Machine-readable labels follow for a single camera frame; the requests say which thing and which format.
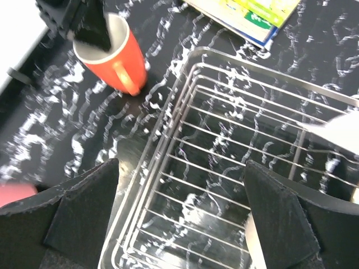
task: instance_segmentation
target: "white wall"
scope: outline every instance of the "white wall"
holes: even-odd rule
[[[9,67],[16,68],[38,43],[46,24],[35,0],[2,0],[0,9],[0,93],[8,83]]]

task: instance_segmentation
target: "book cover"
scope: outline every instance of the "book cover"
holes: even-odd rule
[[[274,26],[280,28],[298,6],[300,0],[235,0]]]
[[[268,48],[278,28],[244,8],[235,0],[187,0],[187,2],[260,48]]]

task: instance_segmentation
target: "dish rack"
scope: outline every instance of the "dish rack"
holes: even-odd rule
[[[337,169],[358,165],[355,156],[297,123],[325,123],[358,106],[239,57],[195,49],[151,133],[105,255],[114,268],[253,268],[244,235],[246,161],[328,194],[332,182],[355,192]]]

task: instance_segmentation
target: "mug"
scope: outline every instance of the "mug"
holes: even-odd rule
[[[116,13],[106,13],[111,50],[105,52],[74,41],[73,51],[89,70],[107,85],[137,95],[147,80],[145,60],[127,21]]]

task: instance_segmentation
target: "black and white surface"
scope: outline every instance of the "black and white surface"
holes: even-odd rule
[[[34,60],[35,86],[2,96],[0,182],[55,185],[116,157],[120,160],[116,209],[189,51],[198,46],[237,55],[346,95],[359,94],[358,8],[355,0],[304,0],[275,38],[270,53],[260,53],[172,0],[107,0],[106,9],[124,16],[139,41],[149,73],[147,85],[135,98],[121,95],[76,59],[70,43],[44,41]],[[319,95],[308,97],[325,102]],[[239,241],[244,239],[244,234],[238,236]],[[210,245],[202,251],[210,251]]]

